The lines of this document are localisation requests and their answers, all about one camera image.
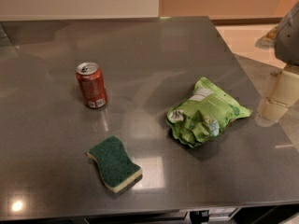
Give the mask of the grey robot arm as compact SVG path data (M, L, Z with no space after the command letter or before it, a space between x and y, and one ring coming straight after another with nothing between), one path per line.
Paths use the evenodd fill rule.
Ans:
M299 2L278 25L275 56L286 66L278 73L262 109L262 116L272 121L281 119L299 100Z

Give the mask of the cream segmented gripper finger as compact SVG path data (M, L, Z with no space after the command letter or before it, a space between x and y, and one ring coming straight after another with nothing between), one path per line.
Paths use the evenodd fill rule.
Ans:
M263 106L262 116L271 121L281 119L299 100L299 66L286 65L277 77Z

